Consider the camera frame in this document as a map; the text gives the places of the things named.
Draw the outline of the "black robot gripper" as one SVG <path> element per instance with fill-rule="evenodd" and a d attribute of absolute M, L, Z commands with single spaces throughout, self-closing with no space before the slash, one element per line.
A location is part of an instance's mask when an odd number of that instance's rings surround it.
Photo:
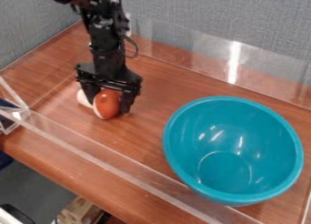
<path fill-rule="evenodd" d="M 90 104 L 103 87 L 123 91 L 121 113 L 127 114 L 142 92 L 142 77 L 126 65 L 125 51 L 91 49 L 93 62 L 75 65 L 77 80 L 82 85 Z"/>

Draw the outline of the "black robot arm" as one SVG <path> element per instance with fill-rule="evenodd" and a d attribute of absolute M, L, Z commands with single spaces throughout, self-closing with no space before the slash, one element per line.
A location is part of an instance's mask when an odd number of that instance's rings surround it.
<path fill-rule="evenodd" d="M 103 88 L 121 92 L 121 113 L 127 114 L 142 93 L 142 77 L 127 67 L 126 40 L 130 38 L 130 20 L 123 10 L 122 0 L 54 0 L 70 5 L 81 14 L 90 35 L 91 63 L 75 65 L 77 80 L 82 94 L 90 105 Z"/>

